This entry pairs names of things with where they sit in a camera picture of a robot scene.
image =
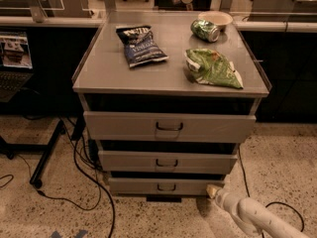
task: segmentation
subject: top drawer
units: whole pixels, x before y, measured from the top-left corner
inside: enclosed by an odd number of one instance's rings
[[[84,112],[94,140],[243,143],[255,116]]]

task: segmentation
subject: laptop keyboard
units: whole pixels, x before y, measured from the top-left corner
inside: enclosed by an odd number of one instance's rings
[[[13,97],[29,78],[27,73],[0,71],[0,100]]]

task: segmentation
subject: drawer handle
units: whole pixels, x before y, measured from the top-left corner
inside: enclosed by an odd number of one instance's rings
[[[178,160],[175,160],[174,164],[167,164],[167,165],[163,165],[159,163],[159,159],[157,159],[157,166],[158,167],[165,167],[165,168],[175,168],[178,166]]]
[[[159,125],[159,122],[157,122],[156,126],[157,126],[157,129],[161,130],[161,131],[181,131],[182,128],[183,128],[183,124],[182,123],[180,123],[178,128],[164,128],[164,127],[161,127]]]
[[[174,184],[172,188],[162,188],[158,184],[158,191],[176,191],[176,184]]]

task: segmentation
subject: laptop screen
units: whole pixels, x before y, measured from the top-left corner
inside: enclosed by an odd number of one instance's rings
[[[0,57],[1,70],[32,70],[27,33],[0,30]]]

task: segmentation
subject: laptop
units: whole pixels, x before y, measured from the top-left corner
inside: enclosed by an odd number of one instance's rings
[[[27,33],[0,28],[0,102],[9,102],[33,73]]]

